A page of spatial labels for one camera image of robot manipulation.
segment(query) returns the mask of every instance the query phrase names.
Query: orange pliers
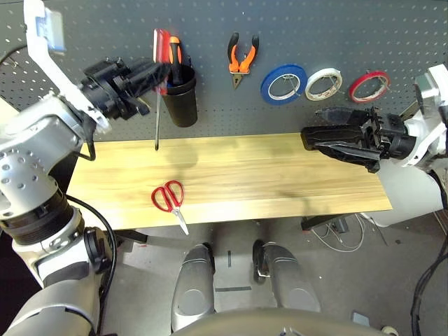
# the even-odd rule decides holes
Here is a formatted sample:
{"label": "orange pliers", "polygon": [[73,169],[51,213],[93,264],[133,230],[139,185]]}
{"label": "orange pliers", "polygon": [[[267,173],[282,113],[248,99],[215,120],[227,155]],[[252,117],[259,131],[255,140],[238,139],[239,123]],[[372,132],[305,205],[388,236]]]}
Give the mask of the orange pliers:
{"label": "orange pliers", "polygon": [[232,74],[233,88],[236,89],[243,78],[243,75],[249,74],[249,67],[254,61],[257,52],[258,45],[260,44],[260,39],[258,35],[252,36],[252,48],[249,54],[246,56],[243,62],[239,63],[235,52],[237,51],[239,34],[237,32],[232,34],[229,41],[229,46],[227,47],[227,56],[229,57],[229,71]]}

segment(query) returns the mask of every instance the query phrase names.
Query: scissors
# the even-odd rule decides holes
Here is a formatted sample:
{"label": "scissors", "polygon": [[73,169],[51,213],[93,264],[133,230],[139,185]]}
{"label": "scissors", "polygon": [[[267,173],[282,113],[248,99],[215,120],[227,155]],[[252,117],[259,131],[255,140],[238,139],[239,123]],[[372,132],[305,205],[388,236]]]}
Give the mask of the scissors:
{"label": "scissors", "polygon": [[[171,186],[173,184],[178,185],[181,188],[181,199],[179,200],[172,190]],[[162,193],[163,200],[166,207],[163,207],[160,205],[157,200],[155,199],[155,196],[158,192]],[[153,201],[153,204],[156,208],[159,210],[162,210],[164,212],[171,212],[172,214],[177,217],[179,221],[179,225],[181,226],[182,230],[185,232],[185,234],[188,236],[188,228],[187,223],[185,222],[185,219],[183,219],[182,213],[181,213],[181,205],[183,203],[183,185],[179,181],[168,181],[165,183],[164,186],[158,187],[154,189],[153,193],[151,194],[151,199]]]}

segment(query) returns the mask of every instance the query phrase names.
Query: pen holder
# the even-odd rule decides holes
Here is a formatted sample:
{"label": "pen holder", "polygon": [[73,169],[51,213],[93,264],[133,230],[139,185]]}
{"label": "pen holder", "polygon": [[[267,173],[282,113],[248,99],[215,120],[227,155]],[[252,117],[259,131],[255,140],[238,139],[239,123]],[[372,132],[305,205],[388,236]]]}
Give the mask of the pen holder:
{"label": "pen holder", "polygon": [[189,127],[197,121],[196,77],[191,66],[182,64],[184,84],[168,87],[163,96],[169,115],[177,127]]}

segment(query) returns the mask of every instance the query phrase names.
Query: gray floor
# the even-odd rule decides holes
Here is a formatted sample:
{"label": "gray floor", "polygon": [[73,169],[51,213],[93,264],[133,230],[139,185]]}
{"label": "gray floor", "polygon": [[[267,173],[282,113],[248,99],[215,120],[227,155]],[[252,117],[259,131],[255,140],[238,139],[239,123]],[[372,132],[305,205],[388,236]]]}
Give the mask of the gray floor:
{"label": "gray floor", "polygon": [[[215,293],[216,311],[246,307],[275,307],[270,283],[259,286],[251,278],[252,243],[257,238],[275,241],[289,249],[311,279],[323,314],[349,320],[354,311],[367,315],[370,325],[394,326],[410,335],[410,307],[414,286],[434,261],[444,239],[431,215],[381,229],[387,245],[372,225],[354,253],[338,253],[314,235],[305,234],[300,218],[245,220],[232,223],[189,225],[190,236],[179,227],[140,230],[150,235],[147,245],[134,244],[123,253],[109,293],[103,333],[118,335],[169,335],[170,307],[184,255],[194,245],[211,242],[216,258],[214,286],[250,286],[251,290]],[[356,245],[360,228],[349,220],[351,231],[342,236]],[[321,234],[325,228],[317,229]],[[334,235],[327,238],[338,246]],[[228,265],[231,251],[231,267]],[[421,306],[423,335],[448,335],[448,267],[441,266],[429,283]]]}

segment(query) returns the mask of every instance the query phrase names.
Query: black pegboard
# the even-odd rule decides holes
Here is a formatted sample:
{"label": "black pegboard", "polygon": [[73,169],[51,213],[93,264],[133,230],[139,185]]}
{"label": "black pegboard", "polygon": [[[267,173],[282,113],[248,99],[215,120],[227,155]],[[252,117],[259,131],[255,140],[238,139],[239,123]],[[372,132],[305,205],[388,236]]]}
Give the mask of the black pegboard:
{"label": "black pegboard", "polygon": [[[375,105],[399,113],[415,99],[413,77],[446,60],[448,3],[434,0],[341,1],[46,1],[61,11],[67,52],[54,56],[73,82],[82,70],[104,57],[126,62],[152,56],[154,28],[180,37],[197,72],[198,122],[174,126],[164,111],[161,138],[296,132],[319,123],[316,109],[360,106],[348,100],[349,85],[368,70],[388,72],[392,85]],[[22,3],[0,4],[0,50],[25,41]],[[251,74],[233,90],[226,49],[240,33],[240,59],[260,35],[260,52]],[[52,83],[25,52],[16,67],[0,68],[1,96],[23,109],[51,89]],[[342,72],[341,93],[324,101],[303,95],[285,106],[260,96],[265,75],[282,64],[298,64],[308,75],[325,67]],[[367,92],[372,87],[365,87]],[[155,106],[155,95],[149,95]],[[152,139],[155,114],[112,122],[101,140]]]}

